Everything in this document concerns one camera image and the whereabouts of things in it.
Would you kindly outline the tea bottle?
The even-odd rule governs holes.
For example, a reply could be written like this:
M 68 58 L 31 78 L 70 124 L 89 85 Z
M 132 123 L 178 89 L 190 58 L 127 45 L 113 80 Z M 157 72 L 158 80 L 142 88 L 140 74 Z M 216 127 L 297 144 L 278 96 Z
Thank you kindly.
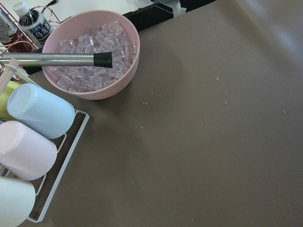
M 15 4 L 13 10 L 19 16 L 18 25 L 22 31 L 38 48 L 42 48 L 53 31 L 48 20 L 41 12 L 31 9 L 24 1 Z

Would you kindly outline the pink plastic cup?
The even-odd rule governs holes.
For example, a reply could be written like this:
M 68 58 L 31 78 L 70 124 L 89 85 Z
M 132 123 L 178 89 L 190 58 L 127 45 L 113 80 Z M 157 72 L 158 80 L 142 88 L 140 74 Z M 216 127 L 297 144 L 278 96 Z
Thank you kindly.
M 57 158 L 56 145 L 17 121 L 0 124 L 0 163 L 17 177 L 32 181 L 45 175 Z

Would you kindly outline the yellow plastic cup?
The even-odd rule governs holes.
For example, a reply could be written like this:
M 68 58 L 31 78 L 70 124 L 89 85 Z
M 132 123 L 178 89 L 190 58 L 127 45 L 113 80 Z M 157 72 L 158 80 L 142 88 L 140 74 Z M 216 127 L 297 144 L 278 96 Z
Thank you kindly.
M 5 90 L 1 93 L 0 96 L 0 118 L 6 120 L 14 120 L 14 118 L 7 111 L 7 102 L 11 93 L 21 86 L 21 83 L 10 81 L 6 86 Z

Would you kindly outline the steel muddler black tip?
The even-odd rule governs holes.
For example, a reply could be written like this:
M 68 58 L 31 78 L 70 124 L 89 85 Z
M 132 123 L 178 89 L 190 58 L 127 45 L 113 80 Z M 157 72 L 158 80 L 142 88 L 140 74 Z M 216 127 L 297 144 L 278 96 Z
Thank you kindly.
M 112 68 L 112 53 L 1 53 L 0 64 L 4 65 L 11 59 L 19 61 L 20 66 L 95 66 Z

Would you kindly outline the blue plastic cup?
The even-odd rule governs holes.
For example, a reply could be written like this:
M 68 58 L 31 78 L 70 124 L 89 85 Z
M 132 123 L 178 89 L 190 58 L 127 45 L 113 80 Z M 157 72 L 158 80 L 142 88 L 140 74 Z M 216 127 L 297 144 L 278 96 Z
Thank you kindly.
M 75 118 L 72 104 L 30 83 L 19 86 L 11 93 L 7 111 L 48 139 L 56 139 L 65 134 Z

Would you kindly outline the white plastic cup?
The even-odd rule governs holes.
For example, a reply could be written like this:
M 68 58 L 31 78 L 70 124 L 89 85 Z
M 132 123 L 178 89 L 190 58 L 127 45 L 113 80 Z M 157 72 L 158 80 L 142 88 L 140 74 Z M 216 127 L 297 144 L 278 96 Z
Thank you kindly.
M 31 213 L 36 199 L 33 185 L 17 178 L 0 178 L 0 225 L 17 227 Z

